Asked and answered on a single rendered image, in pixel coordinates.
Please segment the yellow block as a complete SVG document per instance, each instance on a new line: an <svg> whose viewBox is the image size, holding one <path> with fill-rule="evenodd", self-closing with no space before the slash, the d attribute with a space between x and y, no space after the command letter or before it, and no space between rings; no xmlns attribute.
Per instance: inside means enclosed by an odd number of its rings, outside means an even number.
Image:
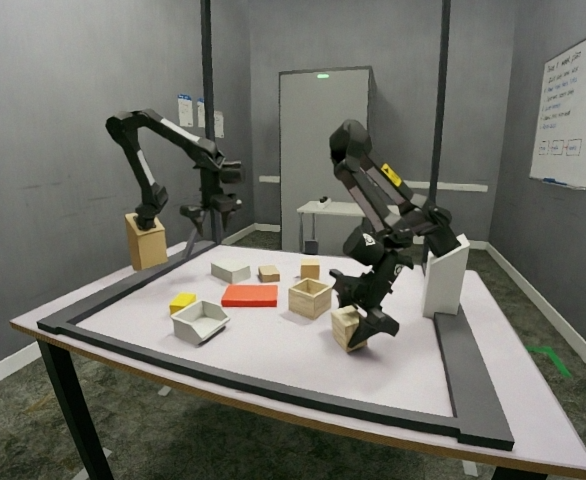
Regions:
<svg viewBox="0 0 586 480"><path fill-rule="evenodd" d="M179 293L177 297L169 304L170 315L174 315L175 313L196 301L196 294L194 293Z"/></svg>

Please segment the grey open bin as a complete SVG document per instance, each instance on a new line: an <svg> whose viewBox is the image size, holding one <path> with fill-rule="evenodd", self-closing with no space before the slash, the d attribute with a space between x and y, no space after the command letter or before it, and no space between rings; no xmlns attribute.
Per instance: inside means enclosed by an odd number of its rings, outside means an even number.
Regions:
<svg viewBox="0 0 586 480"><path fill-rule="evenodd" d="M175 336L195 345L229 322L229 316L222 309L222 305L204 299L180 310L170 316L170 319L173 321Z"/></svg>

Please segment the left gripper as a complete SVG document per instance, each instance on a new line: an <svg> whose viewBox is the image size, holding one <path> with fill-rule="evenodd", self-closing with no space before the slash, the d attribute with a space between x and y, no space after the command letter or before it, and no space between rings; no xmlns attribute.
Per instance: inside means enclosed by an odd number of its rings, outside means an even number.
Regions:
<svg viewBox="0 0 586 480"><path fill-rule="evenodd" d="M371 270L365 274L366 281L369 281L370 278L375 281L372 296L367 304L361 302L360 299L343 298L339 296L339 294L335 294L338 301L338 309L352 305L356 310L358 310L360 307L364 312L369 312L366 314L366 319L359 316L359 325L347 345L348 348L353 348L368 338L381 332L395 337L400 329L400 323L387 313L381 311L383 306L380 305L387 293L392 295L394 292L394 290L391 289L393 284ZM355 304L357 304L359 307L357 307Z"/></svg>

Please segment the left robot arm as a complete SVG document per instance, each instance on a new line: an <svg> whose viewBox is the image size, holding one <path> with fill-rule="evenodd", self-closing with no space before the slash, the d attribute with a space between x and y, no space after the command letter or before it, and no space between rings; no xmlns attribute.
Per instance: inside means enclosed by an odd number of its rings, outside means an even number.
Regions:
<svg viewBox="0 0 586 480"><path fill-rule="evenodd" d="M329 143L335 177L372 225L372 233L361 225L354 228L343 244L345 255L365 267L373 265L370 270L394 284L404 267L414 270L412 257L398 253L413 244L414 234L425 236L427 246L437 258L462 246L449 226L450 211L414 193L373 149L370 135L360 122L344 121L330 136ZM361 169L397 205L400 216L387 207ZM367 304L375 281L366 281L365 276L364 272L359 277L338 274L333 289L343 298L360 299Z"/></svg>

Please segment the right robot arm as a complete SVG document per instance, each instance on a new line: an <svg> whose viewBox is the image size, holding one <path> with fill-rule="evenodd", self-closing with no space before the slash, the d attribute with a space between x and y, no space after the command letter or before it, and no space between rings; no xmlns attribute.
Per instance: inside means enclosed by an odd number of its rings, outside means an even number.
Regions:
<svg viewBox="0 0 586 480"><path fill-rule="evenodd" d="M141 114L138 114L140 112ZM137 116L134 116L136 114ZM120 111L108 118L105 126L111 138L122 147L141 187L142 201L138 205L140 207L135 208L138 215L133 216L139 230L157 226L154 223L155 217L168 202L169 194L165 186L159 186L153 178L138 143L137 128L147 127L182 148L188 157L198 164L192 168L200 169L201 185L220 184L220 179L224 184L244 184L245 182L245 168L241 160L225 161L226 157L217 149L213 141L188 133L155 113L153 109ZM217 159L216 162L213 161L214 158ZM207 207L213 207L217 212L231 211L232 205L236 204L235 193L224 195L223 189L219 189L219 193L213 193L213 190L208 193Z"/></svg>

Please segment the red flat rectangular slab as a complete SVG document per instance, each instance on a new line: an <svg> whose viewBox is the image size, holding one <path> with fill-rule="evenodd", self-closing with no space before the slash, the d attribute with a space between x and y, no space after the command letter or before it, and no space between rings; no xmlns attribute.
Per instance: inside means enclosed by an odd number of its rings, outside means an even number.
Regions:
<svg viewBox="0 0 586 480"><path fill-rule="evenodd" d="M222 307L277 307L277 298L278 285L228 285L221 303Z"/></svg>

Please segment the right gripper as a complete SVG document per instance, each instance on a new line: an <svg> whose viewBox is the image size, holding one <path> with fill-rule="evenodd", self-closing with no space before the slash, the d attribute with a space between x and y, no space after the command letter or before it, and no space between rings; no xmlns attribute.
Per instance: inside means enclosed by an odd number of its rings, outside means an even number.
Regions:
<svg viewBox="0 0 586 480"><path fill-rule="evenodd" d="M202 195L202 201L200 201L201 206L199 206L200 208L198 207L198 205L194 205L194 204L181 205L181 207L180 207L180 215L186 216L191 219L191 221L193 222L194 226L196 227L200 237L203 237L203 227L202 227L203 216L200 216L200 213L203 211L216 210L213 207L207 208L207 196L208 196L209 191L211 191L211 190L213 190L213 193L219 193L219 189L223 189L223 187L220 187L220 184L201 185L201 187L199 188L199 191L201 191L201 195ZM237 199L237 204L232 205L231 211L221 212L224 232L227 232L232 215L238 211L236 209L242 209L242 203L238 199Z"/></svg>

